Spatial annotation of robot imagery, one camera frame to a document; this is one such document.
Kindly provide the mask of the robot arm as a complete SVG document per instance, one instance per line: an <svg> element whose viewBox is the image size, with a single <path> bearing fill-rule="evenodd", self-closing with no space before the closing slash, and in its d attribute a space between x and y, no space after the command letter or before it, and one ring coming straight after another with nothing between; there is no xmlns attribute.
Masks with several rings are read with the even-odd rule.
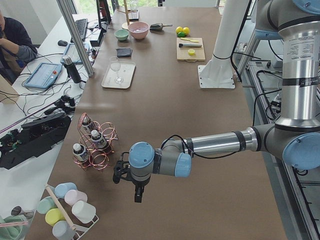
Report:
<svg viewBox="0 0 320 240"><path fill-rule="evenodd" d="M260 0L255 34L258 39L282 39L280 117L274 124L243 131L183 139L173 135L160 148L137 142L128 160L117 161L113 182L132 182L139 203L152 174L187 177L194 156L218 159L250 150L267 152L299 170L320 165L320 122L316 96L320 63L320 3L317 0Z"/></svg>

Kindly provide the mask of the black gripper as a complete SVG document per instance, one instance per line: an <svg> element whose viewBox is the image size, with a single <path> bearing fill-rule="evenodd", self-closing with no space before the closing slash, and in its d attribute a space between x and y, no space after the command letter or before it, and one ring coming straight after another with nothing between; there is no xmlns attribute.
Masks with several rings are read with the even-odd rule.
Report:
<svg viewBox="0 0 320 240"><path fill-rule="evenodd" d="M122 152L119 160L116 162L113 168L112 180L115 184L118 184L120 180L132 182L135 185L134 202L140 203L143 197L145 186L150 182L151 177L149 176L145 180L136 180L133 178L129 161L123 161L124 155L129 152Z"/></svg>

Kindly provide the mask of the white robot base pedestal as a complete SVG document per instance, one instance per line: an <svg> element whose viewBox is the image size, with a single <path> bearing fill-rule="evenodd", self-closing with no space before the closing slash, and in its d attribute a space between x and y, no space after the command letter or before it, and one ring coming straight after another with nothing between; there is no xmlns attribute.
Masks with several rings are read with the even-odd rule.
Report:
<svg viewBox="0 0 320 240"><path fill-rule="evenodd" d="M251 6L250 0L227 0L211 60L198 66L202 89L234 89L232 55Z"/></svg>

